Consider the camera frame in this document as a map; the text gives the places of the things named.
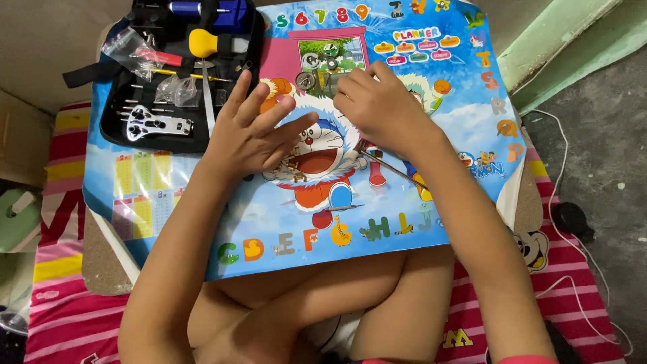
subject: watch repair tool kit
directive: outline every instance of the watch repair tool kit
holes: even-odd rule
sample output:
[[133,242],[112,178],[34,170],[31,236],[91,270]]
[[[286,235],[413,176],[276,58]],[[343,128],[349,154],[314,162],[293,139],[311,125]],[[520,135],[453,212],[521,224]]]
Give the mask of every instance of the watch repair tool kit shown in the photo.
[[203,152],[241,72],[252,72],[250,92],[258,84],[264,31],[251,0],[135,0],[100,62],[63,78],[70,88],[111,83],[99,121],[106,140]]

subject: blue tool handle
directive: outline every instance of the blue tool handle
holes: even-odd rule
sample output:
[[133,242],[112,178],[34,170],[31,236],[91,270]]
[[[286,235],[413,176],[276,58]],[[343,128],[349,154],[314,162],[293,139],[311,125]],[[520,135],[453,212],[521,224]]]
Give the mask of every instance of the blue tool handle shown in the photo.
[[168,10],[180,16],[200,16],[200,3],[197,1],[173,1]]

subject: finger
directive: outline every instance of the finger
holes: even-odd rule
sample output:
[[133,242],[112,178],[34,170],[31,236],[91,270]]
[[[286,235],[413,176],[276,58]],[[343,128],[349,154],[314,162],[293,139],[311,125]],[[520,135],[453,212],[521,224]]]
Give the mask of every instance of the finger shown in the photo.
[[267,158],[265,163],[263,163],[263,169],[265,171],[270,171],[275,169],[276,166],[278,166],[282,160],[284,160],[288,155],[290,155],[290,153],[292,153],[294,146],[300,140],[301,140],[300,138],[295,138],[292,141],[280,144]]
[[270,138],[277,145],[287,141],[296,140],[296,137],[298,137],[303,130],[316,124],[317,120],[319,120],[319,114],[314,111],[309,112],[294,121],[290,121],[286,125],[281,125],[279,128],[276,128],[270,134]]
[[373,64],[368,67],[368,75],[371,77],[377,76],[380,81],[385,81],[390,78],[397,78],[395,74],[393,74],[389,66],[387,66],[380,60],[373,62]]
[[267,133],[274,130],[289,113],[296,107],[294,97],[285,97],[271,109],[264,112],[252,123],[252,133],[257,137],[264,137]]
[[252,82],[252,73],[249,70],[244,70],[236,81],[236,85],[229,96],[229,100],[225,103],[220,114],[226,115],[230,118],[234,117],[238,112],[238,108],[245,101],[249,84]]
[[333,99],[333,106],[342,114],[348,115],[353,113],[355,103],[343,93],[338,93]]
[[348,96],[353,102],[358,102],[362,95],[366,92],[362,86],[348,77],[341,77],[337,80],[337,93],[343,93]]
[[245,100],[245,102],[242,103],[238,108],[238,112],[234,117],[236,122],[242,127],[251,124],[260,113],[261,105],[269,94],[270,87],[267,84],[260,82],[252,91],[252,93],[249,94],[247,100]]
[[359,68],[354,68],[348,77],[366,89],[371,89],[377,83],[376,79]]

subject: concrete floor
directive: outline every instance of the concrete floor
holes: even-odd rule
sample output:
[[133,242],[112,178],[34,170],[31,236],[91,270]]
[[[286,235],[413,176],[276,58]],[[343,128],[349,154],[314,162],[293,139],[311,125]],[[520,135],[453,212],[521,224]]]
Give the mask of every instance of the concrete floor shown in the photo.
[[[588,248],[610,287],[609,315],[633,341],[628,362],[647,363],[647,47],[564,89],[539,109],[560,118],[569,140],[558,194],[578,204],[596,230]],[[557,123],[537,112],[523,123],[555,181],[564,158]]]

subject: hand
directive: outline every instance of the hand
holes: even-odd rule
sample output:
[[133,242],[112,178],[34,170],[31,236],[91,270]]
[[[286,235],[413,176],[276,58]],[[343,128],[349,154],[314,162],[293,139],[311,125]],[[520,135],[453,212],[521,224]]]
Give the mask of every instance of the hand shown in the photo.
[[259,83],[245,100],[252,74],[241,73],[227,103],[215,122],[214,132],[201,159],[201,167],[214,168],[223,174],[240,179],[249,174],[271,170],[290,154],[300,133],[318,120],[314,112],[275,128],[294,108],[293,97],[285,97],[262,115],[258,115],[270,88]]
[[425,138],[428,142],[430,132],[441,132],[420,102],[381,61],[374,62],[366,72],[356,68],[348,77],[340,78],[334,106],[363,138],[405,157],[412,146],[424,145]]

